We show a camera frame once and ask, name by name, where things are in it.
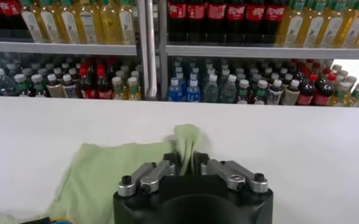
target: red cola label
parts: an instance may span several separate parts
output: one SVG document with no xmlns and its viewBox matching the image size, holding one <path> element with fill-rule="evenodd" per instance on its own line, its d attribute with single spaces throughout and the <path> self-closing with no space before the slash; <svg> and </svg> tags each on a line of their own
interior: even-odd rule
<svg viewBox="0 0 359 224">
<path fill-rule="evenodd" d="M 227 5 L 227 19 L 237 21 L 244 18 L 245 5 Z"/>
<path fill-rule="evenodd" d="M 208 4 L 208 18 L 223 19 L 226 11 L 226 5 Z"/>
<path fill-rule="evenodd" d="M 280 21 L 283 18 L 284 7 L 269 5 L 266 10 L 266 19 L 269 21 Z"/>
<path fill-rule="evenodd" d="M 190 19 L 203 19 L 205 17 L 205 4 L 187 5 L 187 14 Z"/>
<path fill-rule="evenodd" d="M 246 19 L 258 21 L 263 17 L 265 7 L 263 5 L 247 5 Z"/>
<path fill-rule="evenodd" d="M 186 18 L 186 4 L 168 3 L 168 13 L 170 18 L 174 18 L 174 19 Z"/>
</svg>

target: cola bottle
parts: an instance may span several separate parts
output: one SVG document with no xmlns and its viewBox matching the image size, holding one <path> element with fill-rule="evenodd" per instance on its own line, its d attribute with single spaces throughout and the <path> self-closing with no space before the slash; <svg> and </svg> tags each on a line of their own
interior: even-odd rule
<svg viewBox="0 0 359 224">
<path fill-rule="evenodd" d="M 191 0 L 187 4 L 188 40 L 190 42 L 205 41 L 205 15 L 205 0 Z"/>
<path fill-rule="evenodd" d="M 277 29 L 289 0 L 266 0 L 266 12 L 263 18 L 263 42 L 274 43 Z"/>
<path fill-rule="evenodd" d="M 227 43 L 243 42 L 244 0 L 228 0 L 226 10 Z"/>
<path fill-rule="evenodd" d="M 224 15 L 226 12 L 225 0 L 209 0 L 207 4 L 207 42 L 224 42 Z"/>
<path fill-rule="evenodd" d="M 265 0 L 248 0 L 244 20 L 244 39 L 246 43 L 261 42 L 261 24 L 265 14 Z"/>
<path fill-rule="evenodd" d="M 184 42 L 187 39 L 186 0 L 170 0 L 167 5 L 169 40 Z"/>
</svg>

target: light green towel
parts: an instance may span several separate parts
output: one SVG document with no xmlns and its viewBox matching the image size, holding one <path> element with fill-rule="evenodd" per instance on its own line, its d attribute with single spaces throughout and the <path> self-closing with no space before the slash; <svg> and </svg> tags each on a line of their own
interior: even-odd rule
<svg viewBox="0 0 359 224">
<path fill-rule="evenodd" d="M 176 126 L 174 136 L 174 142 L 152 144 L 117 147 L 83 144 L 47 214 L 71 218 L 77 224 L 114 223 L 113 194 L 123 175 L 132 174 L 143 163 L 158 163 L 164 153 L 173 150 L 180 152 L 183 165 L 180 173 L 185 172 L 193 150 L 201 146 L 201 135 L 197 127 L 187 124 Z"/>
</svg>

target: white table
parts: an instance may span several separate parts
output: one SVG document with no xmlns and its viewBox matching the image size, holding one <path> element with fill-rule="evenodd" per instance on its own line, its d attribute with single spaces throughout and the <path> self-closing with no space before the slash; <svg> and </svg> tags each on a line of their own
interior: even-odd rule
<svg viewBox="0 0 359 224">
<path fill-rule="evenodd" d="M 158 142 L 186 123 L 212 158 L 265 173 L 274 223 L 359 223 L 359 108 L 111 100 L 0 97 L 0 212 L 44 212 L 83 142 Z"/>
</svg>

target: metal shelf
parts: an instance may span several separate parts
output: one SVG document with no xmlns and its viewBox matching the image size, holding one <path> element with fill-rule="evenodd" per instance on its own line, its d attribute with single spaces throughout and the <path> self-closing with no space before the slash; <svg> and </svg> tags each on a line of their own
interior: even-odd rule
<svg viewBox="0 0 359 224">
<path fill-rule="evenodd" d="M 167 45 L 166 53 L 190 57 L 359 59 L 359 49 Z"/>
<path fill-rule="evenodd" d="M 0 52 L 2 51 L 42 54 L 137 55 L 134 45 L 0 42 Z"/>
</svg>

